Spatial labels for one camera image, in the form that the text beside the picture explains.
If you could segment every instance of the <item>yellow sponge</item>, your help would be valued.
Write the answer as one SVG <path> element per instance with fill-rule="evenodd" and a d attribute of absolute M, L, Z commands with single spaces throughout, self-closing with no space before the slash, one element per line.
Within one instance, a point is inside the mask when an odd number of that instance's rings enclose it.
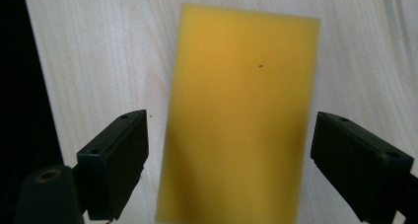
<path fill-rule="evenodd" d="M 318 27 L 182 6 L 157 221 L 296 222 Z"/>

